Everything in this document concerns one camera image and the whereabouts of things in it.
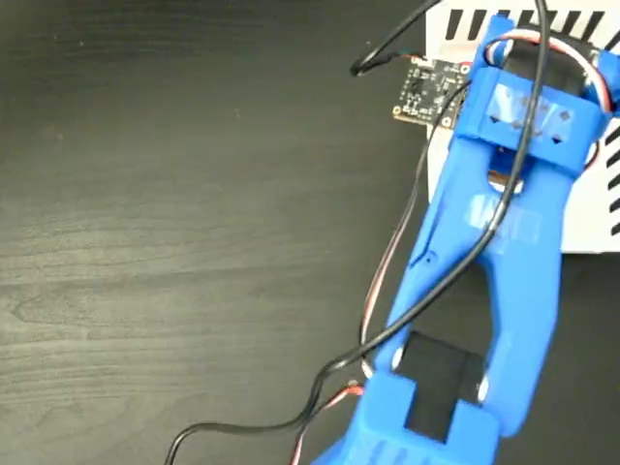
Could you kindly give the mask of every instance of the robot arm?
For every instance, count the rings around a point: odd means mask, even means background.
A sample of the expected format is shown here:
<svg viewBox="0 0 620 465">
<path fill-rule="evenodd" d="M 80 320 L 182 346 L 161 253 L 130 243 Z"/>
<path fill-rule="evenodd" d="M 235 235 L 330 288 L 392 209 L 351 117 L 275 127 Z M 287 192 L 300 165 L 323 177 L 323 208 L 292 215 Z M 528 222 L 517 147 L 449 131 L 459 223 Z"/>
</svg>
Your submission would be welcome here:
<svg viewBox="0 0 620 465">
<path fill-rule="evenodd" d="M 415 304 L 480 237 L 500 193 L 489 170 L 511 164 L 532 82 L 490 67 L 487 45 L 514 24 L 495 16 L 472 67 L 472 83 L 438 189 L 424 218 L 387 324 Z M 597 66 L 620 115 L 620 58 L 606 51 Z M 589 85 L 582 95 L 546 87 L 539 100 L 522 191 L 480 256 L 490 288 L 493 341 L 477 399 L 453 399 L 449 429 L 430 437 L 408 427 L 419 384 L 393 372 L 409 339 L 404 328 L 375 359 L 346 436 L 315 465 L 490 465 L 501 437 L 526 419 L 555 328 L 564 208 L 590 146 L 613 116 Z"/>
</svg>

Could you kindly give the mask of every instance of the wood grain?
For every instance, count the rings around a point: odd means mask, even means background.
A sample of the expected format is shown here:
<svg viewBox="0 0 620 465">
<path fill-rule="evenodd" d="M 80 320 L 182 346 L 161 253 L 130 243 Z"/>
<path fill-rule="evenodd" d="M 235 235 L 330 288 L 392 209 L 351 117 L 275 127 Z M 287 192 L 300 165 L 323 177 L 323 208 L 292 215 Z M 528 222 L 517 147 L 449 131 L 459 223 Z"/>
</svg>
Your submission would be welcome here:
<svg viewBox="0 0 620 465">
<path fill-rule="evenodd" d="M 421 133 L 389 118 L 402 67 L 347 65 L 409 7 L 0 7 L 0 462 L 159 464 L 189 421 L 291 416 L 355 342 L 407 197 Z M 500 465 L 615 451 L 617 265 L 567 263 L 549 368 Z M 421 325 L 483 350 L 485 293 L 472 272 Z M 322 418 L 308 456 L 350 411 Z M 291 439 L 200 437 L 179 465 L 285 463 Z"/>
</svg>

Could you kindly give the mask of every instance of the blue 3d-printed part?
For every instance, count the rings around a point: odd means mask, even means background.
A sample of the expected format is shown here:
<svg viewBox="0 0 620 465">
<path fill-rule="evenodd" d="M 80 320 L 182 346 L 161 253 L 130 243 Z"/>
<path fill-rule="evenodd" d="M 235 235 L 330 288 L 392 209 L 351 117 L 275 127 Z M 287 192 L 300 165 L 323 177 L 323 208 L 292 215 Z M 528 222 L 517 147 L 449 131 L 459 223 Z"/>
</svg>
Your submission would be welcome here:
<svg viewBox="0 0 620 465">
<path fill-rule="evenodd" d="M 388 324 L 474 246 L 500 199 L 488 173 L 506 166 L 510 171 L 532 81 L 489 67 L 482 52 L 513 28 L 501 16 L 489 23 Z M 601 52 L 598 67 L 618 115 L 620 58 Z M 592 89 L 583 98 L 549 87 L 542 91 L 521 191 L 480 256 L 494 325 L 479 403 L 457 401 L 444 442 L 407 429 L 416 382 L 392 373 L 411 330 L 403 328 L 379 350 L 376 374 L 366 384 L 348 432 L 315 465 L 492 464 L 500 437 L 516 434 L 527 417 L 557 318 L 564 208 L 590 146 L 611 117 Z"/>
</svg>

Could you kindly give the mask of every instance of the electronic component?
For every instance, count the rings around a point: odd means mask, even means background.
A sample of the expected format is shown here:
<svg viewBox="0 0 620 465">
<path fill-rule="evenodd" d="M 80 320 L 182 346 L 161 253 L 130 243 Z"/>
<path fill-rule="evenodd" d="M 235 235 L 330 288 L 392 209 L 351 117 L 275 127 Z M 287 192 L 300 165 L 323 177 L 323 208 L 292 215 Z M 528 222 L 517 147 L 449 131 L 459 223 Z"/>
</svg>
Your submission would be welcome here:
<svg viewBox="0 0 620 465">
<path fill-rule="evenodd" d="M 394 106 L 392 115 L 395 119 L 408 123 L 433 124 L 450 94 L 467 81 L 470 70 L 471 66 L 466 63 L 413 57 L 398 105 Z M 454 127 L 465 97 L 466 93 L 463 93 L 449 104 L 440 127 Z"/>
</svg>

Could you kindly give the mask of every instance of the white box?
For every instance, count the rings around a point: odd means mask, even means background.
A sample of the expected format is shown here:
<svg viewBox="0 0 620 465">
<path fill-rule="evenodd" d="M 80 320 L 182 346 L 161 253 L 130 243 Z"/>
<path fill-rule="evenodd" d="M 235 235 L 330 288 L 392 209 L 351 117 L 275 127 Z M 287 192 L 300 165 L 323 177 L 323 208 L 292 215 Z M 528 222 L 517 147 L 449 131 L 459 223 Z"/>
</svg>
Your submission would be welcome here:
<svg viewBox="0 0 620 465">
<path fill-rule="evenodd" d="M 584 34 L 589 42 L 620 53 L 620 2 L 617 0 L 547 0 L 551 27 Z M 470 61 L 491 16 L 504 11 L 516 22 L 538 22 L 534 1 L 452 0 L 440 3 L 426 15 L 426 55 L 453 62 Z M 439 129 L 428 159 L 429 198 L 448 155 L 451 131 Z M 615 119 L 601 141 L 594 165 L 575 183 L 564 220 L 562 250 L 566 253 L 620 251 L 620 121 Z M 609 187 L 617 176 L 618 186 Z"/>
</svg>

